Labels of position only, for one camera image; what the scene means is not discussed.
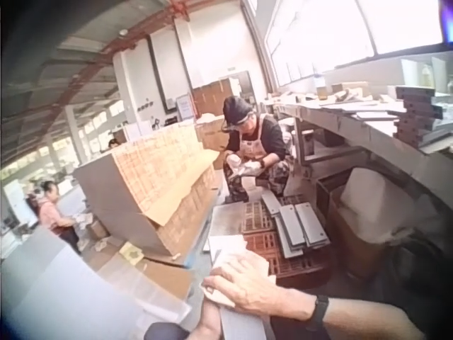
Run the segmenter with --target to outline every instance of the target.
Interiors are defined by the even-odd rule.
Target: black wristwatch
[[[324,315],[328,307],[328,297],[324,295],[318,295],[314,304],[313,315],[308,321],[307,329],[309,331],[317,331],[323,326]]]

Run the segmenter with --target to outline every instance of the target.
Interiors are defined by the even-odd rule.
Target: white glove
[[[229,165],[229,167],[231,168],[231,170],[235,170],[237,168],[239,168],[239,166],[241,165],[241,158],[237,155],[237,154],[230,154],[227,158],[226,158],[226,162],[227,164]]]
[[[263,170],[259,161],[248,161],[243,164],[243,175],[257,176]]]

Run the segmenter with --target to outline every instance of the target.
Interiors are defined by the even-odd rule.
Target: person
[[[113,149],[115,147],[119,147],[121,145],[120,142],[116,138],[112,138],[111,140],[108,141],[108,148]]]
[[[224,101],[224,118],[229,131],[225,151],[224,175],[230,196],[227,202],[248,201],[241,177],[234,169],[243,164],[244,176],[267,180],[270,190],[283,195],[288,178],[289,164],[285,161],[286,146],[277,121],[268,114],[258,115],[245,100],[230,96]]]
[[[257,255],[246,251],[212,269],[203,285],[226,295],[239,312],[295,319],[306,322],[313,330],[334,328],[344,331],[351,339],[426,339],[400,308],[362,300],[316,297],[281,288],[251,265],[251,256]],[[219,308],[205,299],[200,321],[191,333],[178,325],[157,323],[150,326],[144,338],[218,340],[221,336]]]
[[[57,184],[54,181],[45,181],[41,184],[41,187],[44,191],[44,197],[38,202],[40,224],[49,227],[52,232],[68,243],[78,255],[81,255],[77,246],[79,237],[74,229],[76,220],[70,217],[63,217],[58,211],[59,191]]]

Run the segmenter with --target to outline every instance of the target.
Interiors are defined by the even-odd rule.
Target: stack of boxes
[[[228,78],[193,89],[193,101],[199,115],[203,113],[223,115],[225,98],[239,96],[240,93],[239,80]]]
[[[205,149],[211,149],[220,152],[220,155],[214,161],[214,169],[223,168],[224,151],[227,148],[229,134],[222,132],[224,118],[216,117],[214,120],[206,123],[199,123],[195,126],[198,140],[203,144]]]
[[[212,162],[194,125],[171,125],[123,144],[74,172],[93,213],[114,237],[162,256],[180,252],[194,212],[214,185]]]
[[[435,124],[443,119],[442,106],[432,104],[435,90],[425,87],[396,87],[397,99],[403,100],[405,114],[398,113],[398,128],[394,137],[412,147],[419,148],[448,134],[445,130],[435,131]]]

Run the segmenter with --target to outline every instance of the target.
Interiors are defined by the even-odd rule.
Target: plastic sheet
[[[179,324],[191,307],[174,297],[141,271],[116,254],[99,271],[98,275],[118,290],[131,295],[151,315],[167,322]]]

